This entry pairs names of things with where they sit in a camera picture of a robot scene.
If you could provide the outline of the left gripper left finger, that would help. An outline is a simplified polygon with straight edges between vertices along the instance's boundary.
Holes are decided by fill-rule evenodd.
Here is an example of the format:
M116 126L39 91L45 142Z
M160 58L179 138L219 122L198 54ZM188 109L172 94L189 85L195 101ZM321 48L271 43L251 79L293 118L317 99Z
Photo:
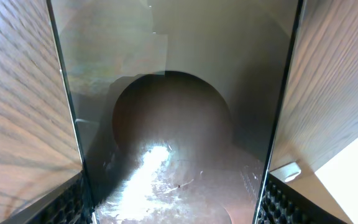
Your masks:
M83 172L1 224L92 224L94 206Z

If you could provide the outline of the bronze Galaxy smartphone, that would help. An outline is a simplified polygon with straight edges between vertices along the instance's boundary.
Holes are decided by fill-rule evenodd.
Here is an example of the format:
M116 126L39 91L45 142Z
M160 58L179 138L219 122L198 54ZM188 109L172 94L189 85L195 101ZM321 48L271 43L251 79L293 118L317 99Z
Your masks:
M255 223L302 1L49 1L98 223Z

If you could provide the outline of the white power strip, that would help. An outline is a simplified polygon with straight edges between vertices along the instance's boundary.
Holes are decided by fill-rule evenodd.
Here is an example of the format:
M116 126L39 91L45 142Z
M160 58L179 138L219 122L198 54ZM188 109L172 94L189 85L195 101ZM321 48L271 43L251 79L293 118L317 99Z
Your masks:
M270 171L270 173L282 182L287 183L293 181L301 174L301 168L296 162L291 162Z

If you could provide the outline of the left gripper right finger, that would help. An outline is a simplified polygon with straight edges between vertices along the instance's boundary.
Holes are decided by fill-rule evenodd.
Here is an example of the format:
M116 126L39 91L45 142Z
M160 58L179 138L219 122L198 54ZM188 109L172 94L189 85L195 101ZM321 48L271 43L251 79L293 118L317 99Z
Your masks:
M345 224L269 174L255 216L256 224Z

